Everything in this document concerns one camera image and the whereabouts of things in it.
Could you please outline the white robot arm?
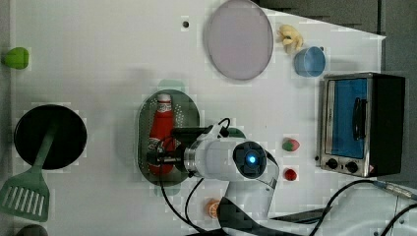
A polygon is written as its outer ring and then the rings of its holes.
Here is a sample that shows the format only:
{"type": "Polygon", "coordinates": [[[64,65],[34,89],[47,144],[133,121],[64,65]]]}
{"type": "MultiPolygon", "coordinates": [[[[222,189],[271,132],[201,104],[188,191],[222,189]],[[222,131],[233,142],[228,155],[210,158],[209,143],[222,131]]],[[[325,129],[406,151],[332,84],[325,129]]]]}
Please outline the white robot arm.
{"type": "Polygon", "coordinates": [[[225,195],[215,210],[219,231],[227,236],[324,236],[327,229],[349,231],[352,224],[331,221],[328,216],[340,194],[359,184],[370,184],[411,202],[416,194],[387,182],[361,179],[334,194],[326,206],[307,222],[269,218],[268,212],[279,166],[259,144],[233,137],[229,129],[214,124],[205,128],[174,128],[153,124],[149,131],[147,161],[154,175],[164,175],[166,165],[175,165],[190,177],[228,183],[225,195]]]}

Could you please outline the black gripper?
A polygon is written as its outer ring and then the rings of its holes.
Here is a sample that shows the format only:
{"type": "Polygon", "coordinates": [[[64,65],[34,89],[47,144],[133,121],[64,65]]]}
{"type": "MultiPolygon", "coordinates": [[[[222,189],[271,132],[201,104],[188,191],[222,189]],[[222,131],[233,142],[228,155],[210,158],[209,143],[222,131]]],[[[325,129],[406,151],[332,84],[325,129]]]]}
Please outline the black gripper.
{"type": "Polygon", "coordinates": [[[180,171],[184,167],[184,152],[202,134],[207,134],[211,126],[203,128],[174,128],[162,138],[149,138],[147,165],[150,171],[171,171],[176,165],[180,171]]]}

